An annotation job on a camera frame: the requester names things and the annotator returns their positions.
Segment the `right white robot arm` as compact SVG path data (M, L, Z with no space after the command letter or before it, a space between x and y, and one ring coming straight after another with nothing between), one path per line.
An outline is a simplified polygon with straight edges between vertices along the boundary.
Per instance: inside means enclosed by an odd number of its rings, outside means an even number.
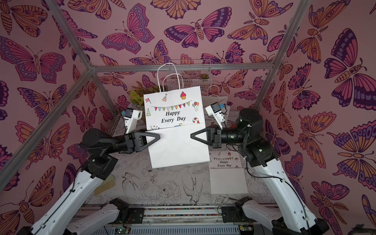
M246 169L253 168L254 177L264 181L280 210L273 211L244 197L236 202L236 207L247 218L257 221L274 235L323 235L329 230L327 222L307 208L288 179L276 150L261 136L264 121L258 111L241 110L236 127L228 128L223 127L225 118L220 108L209 105L205 110L217 124L192 133L191 138L213 148L223 144L238 145Z

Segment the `white party paper bag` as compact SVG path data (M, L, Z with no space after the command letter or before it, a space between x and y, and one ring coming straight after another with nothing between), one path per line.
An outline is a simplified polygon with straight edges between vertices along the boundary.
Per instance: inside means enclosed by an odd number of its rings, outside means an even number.
M210 151L209 173L212 194L248 193L240 155L235 151Z

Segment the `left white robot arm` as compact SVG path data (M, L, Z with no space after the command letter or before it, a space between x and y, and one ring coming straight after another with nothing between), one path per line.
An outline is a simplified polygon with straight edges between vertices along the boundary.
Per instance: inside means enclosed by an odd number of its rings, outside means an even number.
M77 227L69 226L69 223L86 199L112 173L117 163L117 158L112 154L141 152L159 139L159 134L141 131L116 137L97 128L86 131L79 146L89 152L88 160L47 214L32 226L23 227L18 234L78 235Z

